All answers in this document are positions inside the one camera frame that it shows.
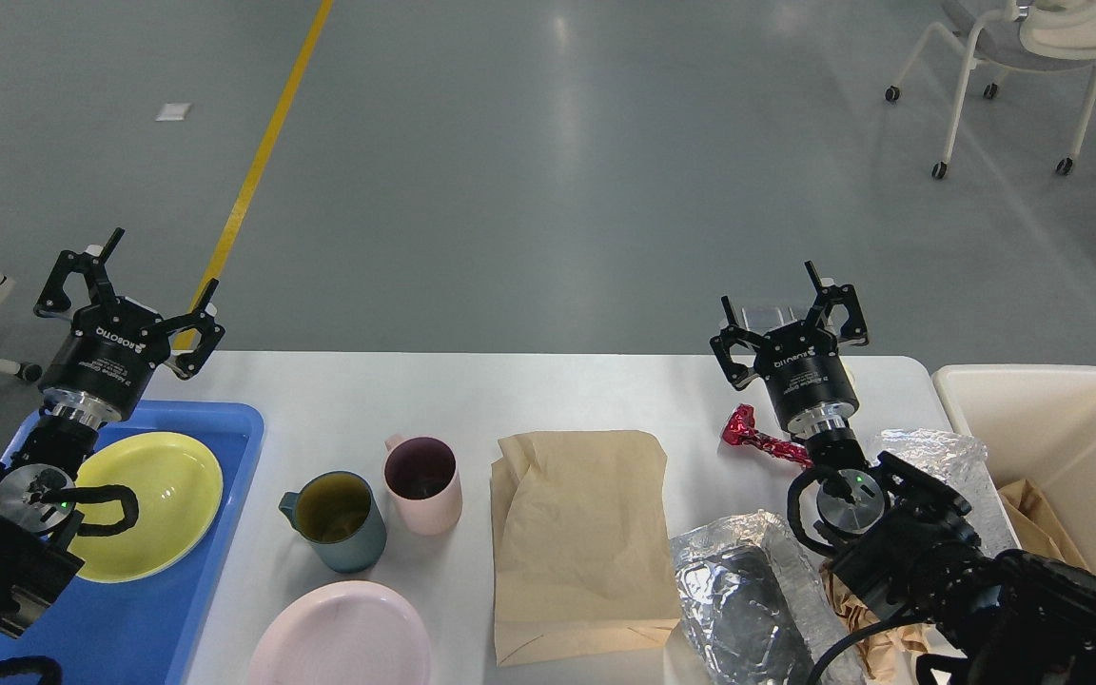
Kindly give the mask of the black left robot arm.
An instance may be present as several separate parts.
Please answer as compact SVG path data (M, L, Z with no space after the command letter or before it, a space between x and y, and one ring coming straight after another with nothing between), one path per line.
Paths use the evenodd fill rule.
M21 448L0 459L0 633L18 638L52 607L84 562L75 538L107 538L138 524L130 487L77 486L101 429L133 416L155 372L195 377L225 336L212 299L218 279L202 286L184 315L165 318L118 294L105 246L57 256L33 311L66 318L70 331L39 376L38 421ZM58 684L62 667L49 657L0 660L0 680L31 674Z

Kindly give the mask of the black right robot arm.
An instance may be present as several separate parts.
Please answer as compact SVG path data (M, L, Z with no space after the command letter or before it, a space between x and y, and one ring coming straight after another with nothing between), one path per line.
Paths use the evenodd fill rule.
M870 463L850 429L858 408L840 346L866 345L857 292L804 265L814 300L804 316L753 331L728 298L710 340L727 383L766 385L803 468L786 496L786 521L804 549L877 616L819 657L817 684L867 637L934 625L958 657L925 654L914 676L931 684L1096 684L1096 576L1061 560L1008 549L989 557L969 523L971 503L917 465L880 452Z

